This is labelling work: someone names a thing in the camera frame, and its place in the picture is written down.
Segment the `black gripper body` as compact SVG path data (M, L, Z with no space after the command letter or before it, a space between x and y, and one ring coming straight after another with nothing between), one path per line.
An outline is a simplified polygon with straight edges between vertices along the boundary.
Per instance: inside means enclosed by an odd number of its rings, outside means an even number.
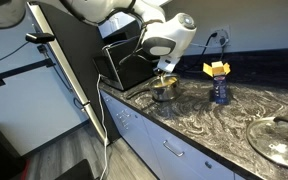
M155 74L156 76L164 76L164 75L166 74L166 71L164 71L164 70L162 70L162 69L160 69L160 68L158 68L158 67L155 67L155 68L153 69L153 72L154 72L154 74Z

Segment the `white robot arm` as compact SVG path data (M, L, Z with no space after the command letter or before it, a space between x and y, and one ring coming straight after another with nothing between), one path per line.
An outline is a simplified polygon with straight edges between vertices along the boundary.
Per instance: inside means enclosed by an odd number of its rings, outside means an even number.
M0 29L19 24L25 16L27 0L0 0ZM186 13L177 13L167 20L161 6L145 0L59 0L79 21L101 26L116 14L123 13L141 25L140 44L143 50L158 56L157 68L172 73L192 42L197 27Z

